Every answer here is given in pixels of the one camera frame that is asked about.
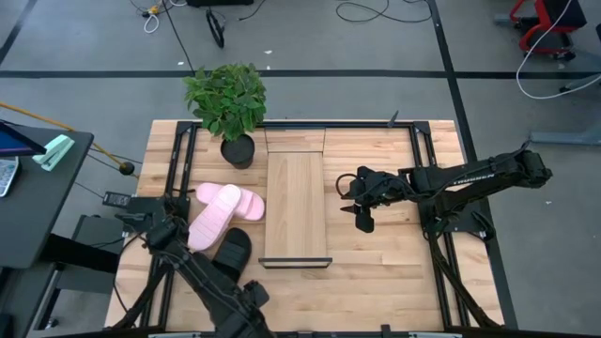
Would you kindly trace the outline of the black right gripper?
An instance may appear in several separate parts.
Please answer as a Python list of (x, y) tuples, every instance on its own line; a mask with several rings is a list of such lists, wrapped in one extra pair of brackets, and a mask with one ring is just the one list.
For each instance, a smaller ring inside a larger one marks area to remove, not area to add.
[(375, 223), (370, 207), (406, 200), (410, 193), (411, 187), (404, 177), (360, 166), (349, 183), (349, 198), (357, 205), (341, 207), (341, 210), (355, 215), (355, 226), (359, 230), (373, 233)]

